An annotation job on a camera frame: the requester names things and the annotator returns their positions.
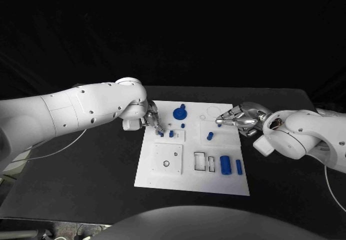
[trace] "blue cylinder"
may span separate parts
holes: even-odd
[[[241,160],[235,160],[235,163],[237,163],[237,171],[238,171],[238,175],[243,175],[244,174],[244,170],[243,170],[243,163],[241,163]]]
[[[221,173],[222,173],[222,175],[231,175],[232,174],[232,169],[231,169],[230,156],[221,156],[219,157],[219,163],[221,163]]]
[[[214,138],[214,132],[209,132],[209,135],[208,135],[208,137],[207,137],[207,139],[211,141],[212,140],[212,138]]]
[[[176,108],[176,110],[173,111],[173,117],[178,120],[183,120],[183,119],[186,119],[186,116],[188,116],[186,105],[182,104],[181,108]]]

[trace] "black curtain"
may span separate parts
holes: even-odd
[[[0,96],[77,83],[299,88],[345,104],[346,3],[0,4]]]

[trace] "black table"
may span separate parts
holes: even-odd
[[[312,110],[299,89],[147,86],[152,100],[230,103],[257,102],[273,111]],[[134,187],[145,129],[123,131],[116,119],[87,130],[57,155],[26,164],[0,207],[2,218],[114,224],[149,210],[204,205],[235,208],[271,216],[329,238],[346,238],[346,213],[325,179],[325,166],[309,156],[290,159],[274,152],[264,157],[253,147],[260,137],[241,136],[251,196]],[[68,145],[81,132],[55,138],[34,152],[42,156]],[[346,174],[328,171],[341,203]]]

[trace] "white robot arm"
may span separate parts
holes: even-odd
[[[0,101],[0,171],[32,146],[90,129],[117,117],[124,130],[159,123],[156,104],[132,77],[74,87],[58,93]]]
[[[264,156],[274,150],[292,159],[309,155],[329,168],[346,173],[345,116],[326,116],[309,110],[271,112],[260,104],[245,102],[215,122],[237,126],[247,137],[261,130],[254,147]]]

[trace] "white board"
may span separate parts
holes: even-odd
[[[215,124],[217,117],[234,106],[204,102],[155,101],[155,103],[166,133],[162,137],[156,135],[153,127],[146,128],[134,186],[250,196],[240,132],[235,126],[218,127]],[[188,117],[178,120],[173,111],[182,104]],[[208,140],[209,132],[214,132],[212,140]],[[204,169],[201,153],[205,156],[205,171],[201,170]],[[222,175],[221,156],[230,156],[231,175]],[[243,175],[238,175],[237,170],[238,159]]]

